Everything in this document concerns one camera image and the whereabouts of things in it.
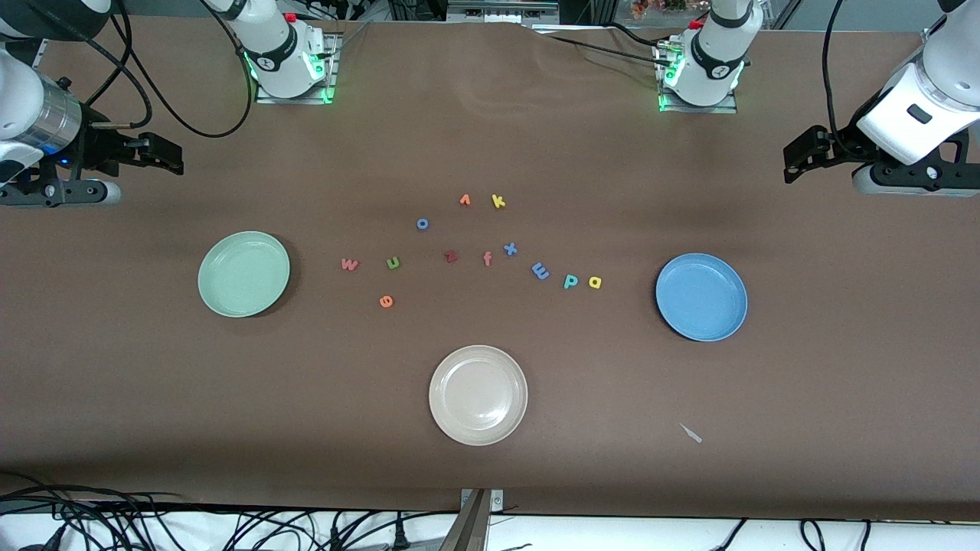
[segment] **white floor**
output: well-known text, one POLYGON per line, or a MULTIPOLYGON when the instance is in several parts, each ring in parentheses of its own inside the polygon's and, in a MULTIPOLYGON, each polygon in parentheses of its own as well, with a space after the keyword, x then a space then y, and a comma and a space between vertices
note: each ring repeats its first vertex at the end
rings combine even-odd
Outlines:
MULTIPOLYGON (((286 520, 296 513, 283 513, 276 518, 286 520)), ((313 522, 318 540, 325 541, 330 530, 333 513, 316 513, 313 522)), ((357 518, 356 513, 344 514, 340 524, 357 518)), ((393 520, 394 513, 372 517, 359 527, 363 533, 374 526, 393 520)), ((453 522, 452 515, 426 517, 405 523, 406 536, 410 541, 440 538, 453 522)), ((173 535, 186 551, 221 550, 235 530, 236 515, 206 513, 168 513, 164 516, 173 535)), ((159 551, 178 551, 159 525, 152 520, 147 524, 159 551)), ((487 551, 504 551, 530 543, 529 551, 574 550, 643 550, 643 551, 711 551, 720 545, 736 524, 730 520, 701 519, 624 519, 583 517, 521 517, 495 516, 491 520, 487 551)), ((17 551, 30 544, 44 543, 61 523, 45 514, 8 515, 0 518, 0 551, 17 551)), ((105 536, 96 524, 90 524, 93 534, 105 536)), ((300 526, 311 528, 310 520, 302 520, 300 526)), ((827 551, 858 551, 863 524, 860 522, 821 522, 827 551)), ((248 534, 235 549, 251 549, 254 543, 275 529, 274 525, 262 525, 248 534)), ((391 543, 394 528, 381 530, 364 539, 355 548, 372 544, 391 543)), ((108 537, 100 537, 109 543, 108 537)), ((264 551, 297 551, 298 545, 306 550, 308 537, 297 541, 293 534, 281 533, 261 548, 264 551)), ((739 532, 731 551, 780 549, 784 551, 809 551, 799 533, 796 521, 749 521, 739 532)), ((867 543, 867 551, 902 550, 980 550, 980 526, 944 526, 908 523, 875 523, 867 543)), ((66 535, 61 551, 85 551, 84 541, 78 534, 66 535)))

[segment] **small white scrap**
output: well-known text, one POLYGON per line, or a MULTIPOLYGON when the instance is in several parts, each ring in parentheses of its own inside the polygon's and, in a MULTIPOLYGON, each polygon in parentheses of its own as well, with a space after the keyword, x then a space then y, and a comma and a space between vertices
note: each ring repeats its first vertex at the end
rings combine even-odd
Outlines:
POLYGON ((683 423, 678 423, 678 425, 680 425, 680 427, 684 429, 684 432, 687 432, 687 435, 690 436, 691 439, 694 440, 695 442, 698 442, 700 444, 702 441, 704 441, 704 439, 698 436, 698 434, 695 433, 695 431, 691 430, 687 426, 684 426, 683 423))

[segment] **white plate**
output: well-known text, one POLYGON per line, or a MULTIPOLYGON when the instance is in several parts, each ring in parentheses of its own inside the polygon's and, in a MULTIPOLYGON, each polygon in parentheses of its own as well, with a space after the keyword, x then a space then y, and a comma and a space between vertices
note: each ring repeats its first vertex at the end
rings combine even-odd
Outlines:
POLYGON ((453 352, 429 384, 429 409, 457 442, 487 446, 508 437, 527 409, 527 379, 507 352, 474 344, 453 352))

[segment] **cable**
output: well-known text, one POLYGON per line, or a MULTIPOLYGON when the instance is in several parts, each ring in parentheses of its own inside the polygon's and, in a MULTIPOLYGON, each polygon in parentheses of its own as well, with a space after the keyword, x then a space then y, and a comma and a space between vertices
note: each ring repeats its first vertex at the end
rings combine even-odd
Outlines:
MULTIPOLYGON (((585 15, 585 12, 587 12, 590 7, 594 6, 594 3, 595 0, 589 0, 588 2, 586 2, 585 6, 582 7, 582 11, 578 13, 578 17, 575 18, 575 21, 572 23, 572 25, 578 25, 579 23, 581 23, 582 16, 585 15)), ((589 16, 589 21, 592 21, 593 19, 595 19, 595 12, 592 12, 592 14, 589 16)))
POLYGON ((640 60, 640 61, 645 61, 645 62, 648 62, 648 63, 652 63, 654 65, 663 65, 663 66, 670 65, 670 62, 668 60, 654 59, 654 58, 648 58, 648 57, 644 57, 644 56, 638 56, 636 54, 630 54, 628 52, 620 52, 619 50, 612 50, 610 48, 604 48, 602 46, 596 46, 595 44, 586 44, 585 42, 579 42, 578 40, 572 40, 570 38, 562 38, 560 36, 554 36, 552 34, 549 34, 549 36, 551 36, 552 38, 556 39, 559 42, 566 42, 568 44, 574 44, 576 46, 582 46, 583 48, 591 48, 593 50, 598 50, 600 52, 606 52, 608 54, 613 54, 613 55, 616 55, 616 56, 622 56, 624 58, 630 58, 630 59, 636 59, 636 60, 640 60))
POLYGON ((373 517, 374 515, 377 515, 378 513, 379 513, 378 511, 370 511, 368 513, 364 513, 356 521, 353 521, 349 525, 344 526, 344 529, 340 530, 340 543, 341 544, 347 543, 347 540, 350 539, 352 535, 354 535, 354 532, 358 529, 360 525, 364 523, 364 521, 373 517))
POLYGON ((392 551, 405 551, 412 547, 412 543, 405 537, 405 523, 402 521, 402 512, 399 511, 395 517, 395 540, 391 544, 392 551))
POLYGON ((810 551, 827 551, 827 546, 823 543, 823 532, 820 531, 820 525, 816 521, 810 519, 800 521, 800 537, 807 547, 809 547, 810 551), (807 537, 807 524, 813 525, 813 528, 816 530, 816 539, 820 544, 819 549, 813 547, 813 544, 809 541, 809 537, 807 537))
MULTIPOLYGON (((122 57, 120 58, 120 63, 123 65, 125 65, 126 62, 129 61, 129 56, 132 55, 132 27, 129 25, 128 18, 124 21, 124 23, 125 23, 125 36, 122 38, 122 57)), ((113 71, 109 74, 109 77, 106 78, 104 82, 102 82, 102 84, 98 87, 98 89, 92 92, 92 95, 88 96, 88 99, 85 100, 85 105, 91 106, 93 103, 95 103, 95 100, 102 97, 102 94, 104 94, 106 90, 109 89, 109 86, 113 85, 113 82, 116 81, 116 78, 119 77, 120 73, 122 72, 123 71, 120 70, 120 68, 118 67, 114 68, 113 71)))
POLYGON ((820 53, 820 68, 823 71, 823 90, 827 95, 827 119, 830 122, 830 132, 833 134, 837 144, 845 153, 851 157, 857 157, 840 138, 837 130, 837 115, 834 112, 834 90, 830 85, 830 70, 827 67, 827 58, 830 55, 830 35, 834 31, 834 22, 837 21, 837 13, 841 11, 844 0, 837 0, 834 4, 834 11, 830 13, 830 20, 827 22, 827 30, 823 33, 823 50, 820 53))
POLYGON ((143 88, 143 85, 139 83, 139 80, 136 79, 136 76, 129 69, 127 69, 126 66, 123 65, 123 63, 120 60, 116 59, 116 56, 109 53, 108 50, 100 46, 95 40, 92 40, 91 38, 85 36, 80 30, 75 28, 73 25, 69 24, 65 20, 58 17, 57 15, 51 13, 51 11, 48 10, 47 8, 39 5, 37 3, 37 0, 25 0, 25 1, 30 6, 30 8, 33 9, 35 12, 51 20, 52 22, 54 22, 64 30, 68 31, 70 34, 73 34, 75 38, 78 38, 79 40, 85 42, 86 44, 91 46, 95 51, 102 54, 102 57, 109 60, 113 65, 116 66, 117 69, 120 70, 120 72, 123 75, 125 75, 126 78, 129 79, 130 82, 132 82, 133 87, 136 88, 136 91, 139 93, 140 99, 143 100, 143 107, 145 109, 145 113, 143 114, 142 120, 136 123, 125 123, 125 124, 93 123, 92 124, 93 127, 97 127, 98 125, 101 127, 121 126, 125 128, 142 128, 150 123, 150 120, 153 119, 153 105, 150 104, 150 97, 146 94, 146 90, 143 88))
POLYGON ((725 538, 725 542, 715 547, 713 551, 727 551, 728 546, 730 546, 732 544, 732 541, 735 540, 735 536, 738 535, 739 530, 741 530, 742 526, 744 526, 745 523, 747 523, 748 521, 749 519, 742 519, 741 521, 739 521, 738 524, 735 525, 734 528, 732 528, 732 531, 728 533, 728 537, 725 538))
MULTIPOLYGON (((221 29, 224 31, 224 34, 227 35, 228 40, 231 41, 231 44, 232 44, 232 46, 234 46, 234 49, 235 49, 235 56, 238 58, 238 62, 242 66, 242 74, 245 75, 245 86, 247 87, 247 95, 248 95, 248 98, 246 100, 247 103, 245 104, 245 110, 242 112, 241 118, 238 120, 237 123, 235 123, 235 125, 233 125, 228 130, 225 130, 223 132, 217 132, 217 133, 205 132, 203 130, 200 130, 200 129, 194 127, 193 125, 191 125, 190 123, 188 123, 173 108, 173 106, 171 106, 171 103, 167 100, 167 98, 164 97, 163 92, 160 91, 160 88, 157 86, 157 83, 150 77, 149 72, 146 71, 146 68, 143 66, 143 63, 139 60, 139 56, 136 55, 136 52, 135 51, 132 52, 132 61, 136 64, 136 68, 139 69, 140 73, 143 74, 143 77, 146 78, 146 82, 150 85, 150 88, 153 90, 153 93, 160 100, 160 103, 164 104, 164 108, 167 109, 167 111, 173 116, 174 119, 176 119, 176 121, 178 123, 180 123, 181 126, 183 126, 184 128, 187 128, 191 132, 193 132, 193 133, 195 133, 195 134, 197 134, 197 135, 199 135, 201 137, 207 137, 207 138, 223 138, 223 137, 226 137, 226 136, 229 136, 229 135, 233 134, 239 128, 241 128, 242 125, 245 124, 245 121, 248 119, 248 116, 249 116, 249 114, 252 111, 252 100, 253 100, 253 98, 252 98, 252 78, 251 78, 251 76, 249 74, 248 64, 245 62, 245 58, 242 57, 242 55, 241 55, 241 52, 242 52, 241 45, 235 40, 234 35, 231 34, 231 31, 228 30, 228 28, 224 25, 224 22, 221 21, 221 17, 218 14, 216 14, 214 12, 214 10, 212 10, 211 7, 208 6, 204 2, 204 0, 200 0, 200 2, 201 2, 201 4, 204 7, 208 8, 209 13, 211 13, 212 17, 215 18, 215 21, 217 21, 218 24, 221 26, 221 29)), ((126 10, 125 5, 123 4, 123 0, 119 0, 119 4, 120 4, 120 14, 122 15, 123 24, 124 25, 128 25, 127 21, 129 19, 129 13, 126 10)), ((120 36, 123 36, 123 30, 120 28, 119 23, 117 23, 115 19, 113 19, 113 25, 116 27, 116 33, 118 33, 120 36)))
POLYGON ((359 26, 358 29, 355 30, 351 34, 350 37, 347 37, 346 35, 341 35, 341 37, 340 37, 341 42, 340 42, 340 47, 339 48, 336 48, 334 50, 330 50, 329 52, 323 52, 322 54, 317 54, 317 57, 320 58, 320 59, 329 59, 329 58, 331 58, 331 57, 339 54, 341 51, 343 51, 344 48, 347 47, 348 44, 351 43, 352 40, 354 40, 355 37, 357 37, 358 34, 361 34, 361 31, 362 30, 368 28, 368 25, 370 25, 370 22, 364 22, 364 23, 362 23, 361 26, 359 26))
MULTIPOLYGON (((452 515, 452 514, 455 514, 455 513, 457 513, 457 512, 456 511, 430 511, 428 513, 418 513, 416 515, 411 515, 411 516, 408 516, 408 517, 404 517, 402 519, 402 521, 405 522, 405 521, 410 521, 411 519, 419 519, 421 517, 431 517, 432 515, 447 515, 447 514, 448 515, 452 515)), ((391 521, 390 523, 385 523, 385 524, 380 525, 380 526, 375 526, 374 528, 366 531, 365 533, 359 535, 358 537, 355 537, 354 540, 352 540, 350 543, 347 543, 343 547, 342 551, 348 551, 350 548, 354 547, 354 545, 357 542, 361 541, 362 539, 368 537, 369 535, 371 535, 371 534, 373 534, 373 533, 375 533, 377 531, 384 530, 385 528, 388 528, 390 526, 393 526, 397 522, 398 521, 395 520, 395 521, 391 521)))
MULTIPOLYGON (((174 548, 179 551, 186 551, 163 518, 167 511, 160 511, 157 502, 154 500, 154 496, 162 495, 163 492, 124 493, 108 488, 75 484, 46 484, 31 476, 18 473, 0 471, 0 475, 15 476, 31 484, 29 487, 0 495, 0 503, 16 502, 20 505, 19 509, 0 513, 0 517, 12 513, 48 509, 52 518, 64 523, 63 531, 70 529, 81 535, 86 551, 158 551, 161 548, 151 537, 147 522, 155 519, 173 543, 174 548), (70 497, 70 492, 108 496, 120 501, 75 501, 70 497), (91 522, 98 523, 109 533, 109 542, 100 541, 93 535, 92 530, 86 526, 91 522)), ((192 503, 180 504, 177 507, 189 507, 206 512, 192 503)), ((297 538, 297 551, 303 551, 304 535, 310 538, 310 549, 312 549, 317 544, 316 523, 313 518, 313 513, 316 511, 316 509, 302 511, 286 519, 285 522, 273 518, 275 515, 281 514, 282 511, 263 512, 258 515, 239 513, 235 530, 225 543, 224 549, 232 551, 239 548, 240 542, 248 534, 266 523, 274 524, 277 528, 258 539, 253 549, 259 549, 273 538, 285 533, 292 534, 297 538), (298 526, 298 523, 304 518, 310 519, 313 533, 302 526, 298 526)), ((359 521, 363 522, 369 515, 374 514, 376 513, 364 515, 359 518, 359 521)), ((353 532, 356 525, 356 523, 352 523, 352 526, 344 526, 340 533, 349 537, 348 530, 353 532)))
POLYGON ((620 25, 619 23, 616 23, 615 21, 610 21, 608 23, 603 23, 602 26, 611 27, 611 28, 618 28, 619 30, 621 30, 623 32, 623 34, 625 34, 626 36, 629 36, 629 38, 631 40, 633 40, 634 42, 639 42, 640 44, 643 44, 644 46, 654 46, 654 47, 657 47, 657 43, 658 42, 660 42, 661 40, 667 40, 668 38, 670 38, 670 35, 668 34, 667 36, 664 36, 663 38, 658 38, 656 40, 648 40, 646 38, 642 38, 640 36, 637 36, 632 30, 626 28, 626 26, 624 26, 624 25, 620 25))
POLYGON ((864 535, 860 539, 859 551, 865 551, 867 548, 867 538, 871 537, 871 521, 864 519, 864 535))

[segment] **black cable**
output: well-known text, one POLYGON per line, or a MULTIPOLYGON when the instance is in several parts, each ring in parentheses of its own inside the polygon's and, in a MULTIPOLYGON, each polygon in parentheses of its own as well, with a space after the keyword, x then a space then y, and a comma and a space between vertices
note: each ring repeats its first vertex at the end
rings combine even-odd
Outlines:
POLYGON ((242 538, 248 535, 248 533, 254 530, 255 528, 261 526, 263 522, 265 522, 266 520, 268 520, 273 516, 275 516, 275 511, 269 513, 268 517, 263 517, 262 514, 259 514, 255 518, 249 519, 245 523, 245 525, 236 526, 235 531, 231 533, 231 537, 224 544, 224 547, 221 549, 221 551, 233 551, 235 549, 235 546, 238 544, 239 541, 242 540, 242 538))
POLYGON ((871 521, 864 519, 864 535, 860 539, 859 551, 865 551, 867 548, 867 538, 871 537, 871 521))
POLYGON ((841 140, 840 132, 837 129, 837 114, 834 112, 834 90, 830 85, 830 70, 827 67, 827 58, 830 56, 830 35, 834 31, 834 22, 837 21, 837 13, 841 11, 844 0, 837 0, 834 4, 834 11, 830 13, 830 20, 827 22, 827 30, 823 33, 823 50, 820 53, 820 68, 823 71, 823 90, 827 96, 827 119, 830 123, 830 132, 834 135, 841 150, 851 157, 856 155, 848 149, 848 146, 841 140))
POLYGON ((308 517, 309 515, 312 515, 312 514, 313 514, 313 511, 306 511, 306 512, 300 513, 299 515, 297 515, 296 517, 293 517, 292 519, 289 519, 288 521, 283 522, 275 530, 269 532, 269 534, 267 534, 262 539, 260 539, 259 541, 257 541, 255 543, 255 545, 252 546, 253 551, 258 551, 259 548, 262 547, 267 541, 273 539, 277 535, 279 535, 281 533, 284 533, 284 532, 292 532, 292 533, 295 533, 296 534, 296 537, 299 538, 300 537, 299 531, 296 530, 296 528, 293 525, 293 523, 295 523, 296 521, 299 521, 300 519, 302 519, 304 517, 308 517))
POLYGON ((732 544, 732 541, 735 540, 735 536, 738 535, 739 530, 741 530, 742 526, 744 526, 748 521, 749 519, 740 520, 738 524, 732 528, 732 531, 728 532, 728 537, 725 538, 725 542, 715 547, 714 551, 727 551, 728 547, 732 544))
MULTIPOLYGON (((150 88, 153 90, 153 93, 156 94, 157 98, 160 100, 160 103, 164 104, 164 108, 167 109, 167 111, 176 119, 178 123, 180 123, 180 125, 182 125, 183 127, 187 128, 191 132, 202 137, 222 138, 233 134, 239 128, 241 128, 242 125, 245 124, 245 120, 248 119, 249 113, 251 113, 252 111, 252 99, 253 99, 252 77, 250 76, 248 63, 245 61, 245 58, 241 55, 243 51, 241 45, 238 43, 237 40, 235 40, 234 35, 231 34, 231 31, 228 30, 228 28, 224 25, 224 22, 221 20, 221 17, 218 14, 216 14, 214 10, 212 10, 211 7, 204 2, 204 0, 200 0, 200 1, 202 5, 208 8, 208 11, 211 13, 212 17, 215 18, 215 21, 218 22, 218 24, 221 26, 221 29, 224 31, 225 35, 227 35, 228 40, 231 41, 231 44, 232 46, 234 46, 235 49, 235 56, 238 58, 238 62, 241 63, 242 73, 245 75, 245 86, 247 87, 247 99, 246 99, 247 103, 245 104, 245 110, 242 112, 241 118, 238 120, 237 123, 235 123, 234 126, 229 128, 228 130, 225 130, 223 132, 218 132, 218 133, 209 133, 194 127, 193 125, 185 121, 184 118, 181 117, 180 114, 178 114, 177 111, 171 106, 167 98, 164 97, 164 94, 160 91, 160 88, 157 86, 157 83, 154 82, 154 80, 150 77, 150 74, 146 71, 146 68, 143 67, 142 62, 139 61, 139 56, 136 55, 135 51, 132 52, 132 61, 136 64, 136 68, 139 69, 139 71, 143 74, 143 77, 146 78, 146 82, 150 85, 150 88)), ((122 15, 122 20, 125 23, 129 19, 129 14, 125 9, 122 0, 120 1, 120 13, 122 15)), ((116 22, 115 19, 113 19, 113 25, 116 27, 116 32, 120 36, 123 36, 123 30, 120 28, 119 24, 116 22)))
POLYGON ((83 537, 85 537, 91 543, 94 543, 97 546, 97 548, 99 548, 99 549, 107 549, 105 546, 101 545, 101 543, 99 543, 99 541, 96 540, 88 532, 88 530, 84 529, 84 526, 81 525, 81 521, 82 520, 96 521, 99 524, 101 524, 109 532, 109 534, 113 537, 113 545, 111 546, 112 548, 118 549, 118 548, 121 547, 122 549, 125 549, 126 551, 134 551, 134 547, 128 541, 128 538, 126 538, 124 534, 122 534, 121 532, 119 532, 119 530, 115 526, 113 526, 113 524, 110 522, 110 519, 108 517, 106 517, 105 515, 103 515, 102 513, 100 513, 97 510, 97 508, 95 508, 95 507, 92 507, 92 506, 89 506, 89 505, 85 505, 85 504, 82 504, 82 503, 76 502, 76 501, 65 500, 65 499, 63 499, 61 497, 54 498, 54 497, 49 497, 49 496, 38 496, 38 495, 34 495, 34 496, 17 495, 17 496, 14 496, 13 498, 11 498, 11 497, 9 497, 9 495, 10 494, 6 494, 4 496, 0 496, 0 502, 6 502, 6 501, 36 501, 36 502, 45 502, 45 503, 58 503, 58 504, 62 505, 63 507, 65 507, 66 509, 72 510, 76 514, 80 513, 80 515, 78 515, 77 517, 65 517, 64 516, 64 510, 63 510, 63 520, 68 525, 68 527, 70 527, 72 530, 74 530, 74 531, 78 532, 79 534, 81 534, 83 537), (78 526, 76 526, 75 524, 73 524, 73 522, 72 522, 73 520, 78 520, 79 521, 78 526))
POLYGON ((344 513, 346 511, 337 511, 337 514, 333 516, 333 526, 330 527, 330 530, 337 530, 337 521, 340 520, 340 516, 344 513))
MULTIPOLYGON (((448 515, 452 515, 452 514, 455 514, 455 513, 456 513, 456 511, 430 511, 428 513, 418 513, 417 515, 411 515, 411 516, 408 516, 408 517, 404 517, 402 519, 402 521, 403 522, 406 522, 406 521, 410 521, 412 519, 419 519, 421 517, 431 517, 432 515, 447 515, 447 514, 448 515)), ((342 549, 342 551, 347 551, 348 549, 354 547, 354 545, 357 542, 361 541, 362 539, 368 537, 369 535, 371 535, 371 534, 373 534, 375 532, 378 532, 380 530, 384 530, 385 528, 387 528, 389 526, 393 526, 397 522, 398 521, 391 521, 390 523, 385 523, 385 524, 380 525, 380 526, 375 526, 374 528, 366 531, 365 533, 359 535, 358 537, 355 537, 350 543, 348 543, 347 545, 344 546, 344 548, 342 549)))
POLYGON ((119 525, 120 533, 125 536, 126 533, 132 529, 132 532, 136 534, 136 539, 139 540, 139 546, 142 549, 147 549, 148 551, 157 551, 157 546, 153 543, 153 538, 150 536, 150 530, 146 528, 146 522, 140 517, 140 522, 143 524, 143 530, 146 531, 146 536, 139 533, 139 529, 136 526, 135 517, 128 517, 125 513, 114 516, 114 520, 119 525), (128 526, 123 524, 123 521, 128 522, 128 526))
POLYGON ((11 509, 10 511, 0 511, 0 517, 4 515, 15 515, 16 513, 31 513, 39 509, 50 509, 50 505, 31 505, 30 507, 21 507, 20 509, 11 509))
POLYGON ((354 535, 354 532, 364 523, 364 521, 373 517, 374 515, 377 515, 378 513, 380 513, 380 511, 369 511, 360 516, 356 521, 344 526, 344 529, 340 530, 340 544, 345 545, 347 540, 354 535))
POLYGON ((800 521, 800 537, 803 539, 803 542, 807 545, 807 547, 809 547, 810 551, 827 551, 827 546, 823 542, 823 532, 820 530, 820 525, 818 525, 816 521, 811 519, 804 519, 800 521), (813 528, 816 530, 816 539, 820 544, 819 549, 813 547, 813 544, 810 543, 809 537, 807 536, 807 525, 813 525, 813 528))
POLYGON ((616 55, 616 56, 622 56, 624 58, 630 58, 630 59, 636 59, 636 60, 640 60, 640 61, 645 61, 645 62, 648 62, 648 63, 652 63, 654 65, 663 65, 663 66, 670 65, 670 62, 668 60, 654 59, 654 58, 648 58, 648 57, 644 57, 644 56, 638 56, 636 54, 630 54, 628 52, 621 52, 619 50, 612 50, 610 48, 604 48, 602 46, 596 46, 595 44, 587 44, 585 42, 579 42, 578 40, 572 40, 570 38, 562 38, 560 36, 554 36, 553 34, 549 34, 549 36, 551 36, 552 38, 556 39, 559 42, 566 42, 568 44, 574 44, 576 46, 582 46, 583 48, 591 48, 593 50, 598 50, 600 52, 606 52, 608 54, 613 54, 613 55, 616 55))
POLYGON ((391 544, 392 551, 405 551, 412 547, 412 543, 405 536, 405 523, 402 521, 402 512, 399 511, 395 517, 395 540, 391 544))
MULTIPOLYGON (((205 511, 203 509, 199 509, 199 511, 202 512, 202 513, 208 513, 208 511, 205 511)), ((301 532, 303 532, 304 534, 306 534, 306 536, 309 537, 310 539, 316 540, 316 538, 317 538, 316 537, 316 531, 315 530, 314 530, 314 533, 313 534, 310 534, 305 528, 303 528, 301 526, 291 526, 288 523, 285 523, 285 522, 282 522, 282 521, 277 521, 276 519, 273 519, 273 518, 264 518, 264 517, 261 517, 260 514, 259 515, 253 515, 251 513, 244 513, 244 512, 242 512, 242 513, 220 513, 220 512, 217 512, 217 513, 214 513, 214 514, 216 514, 216 515, 237 515, 239 517, 248 517, 248 518, 251 518, 251 519, 260 519, 260 522, 265 522, 265 523, 270 523, 272 525, 283 526, 283 527, 292 527, 293 529, 298 529, 301 532)))
MULTIPOLYGON (((126 18, 124 20, 124 23, 125 23, 125 36, 122 38, 122 57, 120 58, 120 63, 122 65, 125 65, 126 62, 129 61, 129 56, 132 55, 132 26, 129 25, 129 18, 126 18)), ((93 103, 95 103, 95 100, 102 97, 102 94, 104 94, 106 90, 109 89, 109 86, 113 85, 113 82, 116 81, 116 78, 118 78, 120 73, 122 72, 123 71, 120 70, 120 68, 118 67, 113 68, 113 71, 109 74, 109 77, 107 77, 105 81, 102 82, 102 84, 98 87, 98 89, 92 92, 92 95, 88 96, 88 99, 85 100, 85 105, 91 106, 93 103)))
POLYGON ((660 42, 661 40, 667 40, 668 38, 670 38, 670 35, 668 34, 667 36, 664 36, 662 38, 657 38, 656 40, 649 40, 647 38, 643 38, 641 36, 638 36, 632 30, 630 30, 629 28, 627 28, 625 25, 620 25, 619 23, 617 23, 615 21, 610 21, 608 23, 603 23, 602 26, 607 26, 607 27, 611 27, 611 28, 618 28, 619 30, 621 30, 623 32, 623 34, 625 34, 626 36, 629 36, 629 38, 631 40, 633 40, 634 42, 639 42, 640 44, 643 44, 644 46, 654 46, 654 47, 656 47, 657 46, 657 43, 660 42))
POLYGON ((123 75, 125 75, 126 78, 129 79, 130 82, 132 82, 133 87, 136 88, 136 91, 139 93, 140 99, 143 100, 143 107, 145 109, 145 113, 143 114, 142 120, 136 123, 127 123, 125 124, 125 127, 142 128, 150 123, 150 120, 153 119, 153 105, 150 104, 150 96, 146 94, 146 90, 143 88, 143 85, 139 83, 139 80, 136 79, 136 76, 129 69, 127 69, 126 66, 123 65, 122 62, 120 62, 120 60, 116 59, 116 56, 109 53, 108 50, 100 46, 95 40, 92 40, 91 38, 85 36, 80 30, 75 28, 73 25, 61 19, 56 14, 51 13, 51 11, 48 10, 47 8, 39 5, 37 3, 37 0, 25 0, 25 1, 27 2, 27 4, 30 6, 32 10, 44 16, 45 18, 51 20, 52 22, 54 22, 64 30, 68 31, 70 34, 74 35, 75 38, 85 42, 86 44, 91 46, 95 51, 102 54, 102 57, 109 60, 113 65, 116 66, 117 69, 120 70, 120 72, 123 75))

